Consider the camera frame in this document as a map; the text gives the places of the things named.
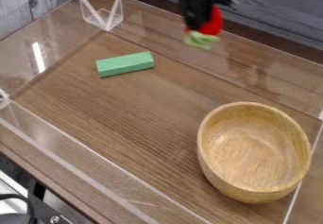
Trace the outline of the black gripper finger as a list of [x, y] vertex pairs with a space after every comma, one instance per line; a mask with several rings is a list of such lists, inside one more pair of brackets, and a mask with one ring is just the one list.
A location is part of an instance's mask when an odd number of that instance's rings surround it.
[[186, 25], [190, 29], [197, 30], [201, 28], [201, 15], [199, 15], [199, 0], [181, 0], [182, 12]]
[[213, 18], [214, 0], [199, 0], [199, 26], [203, 26]]

